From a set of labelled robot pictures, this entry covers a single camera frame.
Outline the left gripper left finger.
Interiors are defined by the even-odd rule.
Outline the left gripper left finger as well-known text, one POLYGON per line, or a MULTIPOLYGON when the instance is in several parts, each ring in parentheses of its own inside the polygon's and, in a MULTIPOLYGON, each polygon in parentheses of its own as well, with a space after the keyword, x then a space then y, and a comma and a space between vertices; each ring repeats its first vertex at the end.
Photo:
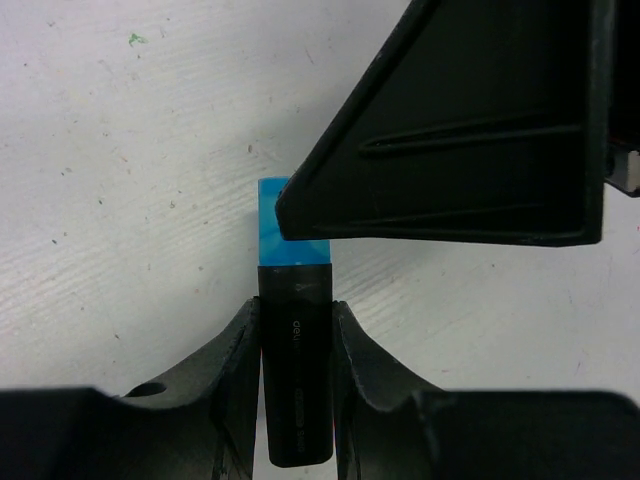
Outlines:
POLYGON ((140 479, 250 479, 260 376, 260 305, 247 300, 213 340, 121 402, 149 414, 140 479))

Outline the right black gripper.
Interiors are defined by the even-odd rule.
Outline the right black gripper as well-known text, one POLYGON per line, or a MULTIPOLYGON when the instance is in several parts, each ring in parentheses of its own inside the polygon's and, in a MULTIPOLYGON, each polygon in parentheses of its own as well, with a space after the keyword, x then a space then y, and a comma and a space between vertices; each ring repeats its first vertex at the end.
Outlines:
POLYGON ((639 194, 639 0, 617 2, 605 181, 639 194))

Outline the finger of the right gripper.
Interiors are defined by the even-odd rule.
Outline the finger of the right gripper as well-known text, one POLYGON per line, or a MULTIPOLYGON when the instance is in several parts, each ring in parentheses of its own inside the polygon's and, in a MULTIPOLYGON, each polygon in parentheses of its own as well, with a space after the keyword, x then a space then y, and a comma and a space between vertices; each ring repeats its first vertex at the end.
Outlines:
POLYGON ((413 1, 276 204, 288 240, 599 242, 611 1, 413 1))

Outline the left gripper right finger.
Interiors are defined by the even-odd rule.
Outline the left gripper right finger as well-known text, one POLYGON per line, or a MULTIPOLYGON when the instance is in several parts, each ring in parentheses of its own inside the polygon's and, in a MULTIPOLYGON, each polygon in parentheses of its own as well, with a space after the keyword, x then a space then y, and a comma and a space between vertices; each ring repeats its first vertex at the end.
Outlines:
POLYGON ((332 345, 337 476, 432 478, 422 396, 442 389, 374 341, 344 301, 332 304, 332 345))

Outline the blue capped black highlighter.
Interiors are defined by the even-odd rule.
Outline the blue capped black highlighter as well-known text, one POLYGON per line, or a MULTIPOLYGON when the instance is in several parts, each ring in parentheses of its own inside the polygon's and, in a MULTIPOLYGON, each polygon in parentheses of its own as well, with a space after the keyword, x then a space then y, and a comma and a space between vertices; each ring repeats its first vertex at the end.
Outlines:
POLYGON ((287 241, 275 206, 284 177, 258 183, 260 331, 269 459, 280 468, 333 455, 330 244, 287 241))

